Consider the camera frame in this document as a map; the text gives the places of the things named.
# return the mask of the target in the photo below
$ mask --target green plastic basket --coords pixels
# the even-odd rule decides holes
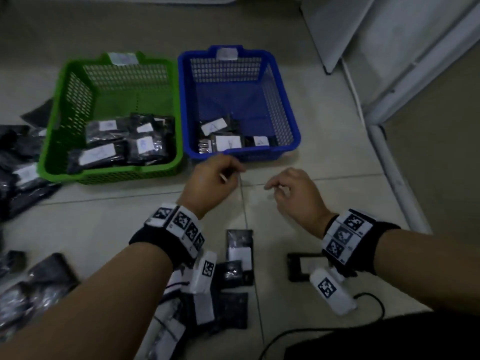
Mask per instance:
[[[173,176],[183,158],[177,62],[147,58],[137,52],[139,64],[116,66],[108,54],[97,60],[67,63],[57,82],[53,108],[38,173],[52,182],[82,184]],[[109,120],[132,112],[175,117],[177,155],[168,164],[122,166],[66,174],[68,152],[85,148],[85,125],[91,120]]]

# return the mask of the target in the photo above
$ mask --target hand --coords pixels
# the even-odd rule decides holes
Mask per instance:
[[[281,187],[287,187],[289,193]],[[335,215],[326,207],[315,183],[302,169],[287,168],[272,177],[264,187],[275,188],[277,209],[293,218],[313,236],[324,237],[325,227]]]
[[[220,173],[226,169],[235,172],[224,182]],[[238,172],[244,171],[245,167],[237,158],[217,154],[195,167],[177,204],[189,209],[201,220],[237,188]]]

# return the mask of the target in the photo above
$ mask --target blue plastic basket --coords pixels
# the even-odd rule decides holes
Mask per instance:
[[[236,48],[236,60],[219,60],[220,48]],[[283,87],[279,68],[265,50],[241,45],[214,45],[207,51],[189,51],[178,57],[183,150],[192,159],[212,154],[198,152],[198,121],[227,114],[238,120],[244,136],[276,137],[278,146],[230,149],[225,154],[244,162],[275,160],[300,144],[300,132]]]

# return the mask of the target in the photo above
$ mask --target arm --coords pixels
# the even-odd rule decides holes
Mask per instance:
[[[281,213],[323,238],[335,213],[303,170],[286,169],[267,182],[265,189],[271,188]],[[431,308],[480,315],[478,251],[440,237],[390,230],[378,242],[373,265],[379,277]]]
[[[229,167],[244,170],[222,154],[197,165],[177,203],[203,218],[237,187],[237,174],[225,183],[219,176]],[[0,359],[133,359],[172,270],[159,247],[145,242],[128,246],[38,323],[0,346]]]

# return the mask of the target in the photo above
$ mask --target wristband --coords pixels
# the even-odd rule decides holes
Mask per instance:
[[[345,277],[356,277],[355,271],[376,275],[375,250],[381,236],[400,226],[349,209],[327,225],[322,253]]]
[[[173,268],[185,264],[193,268],[205,242],[198,219],[183,206],[164,203],[129,241],[148,242],[161,248],[172,261]]]

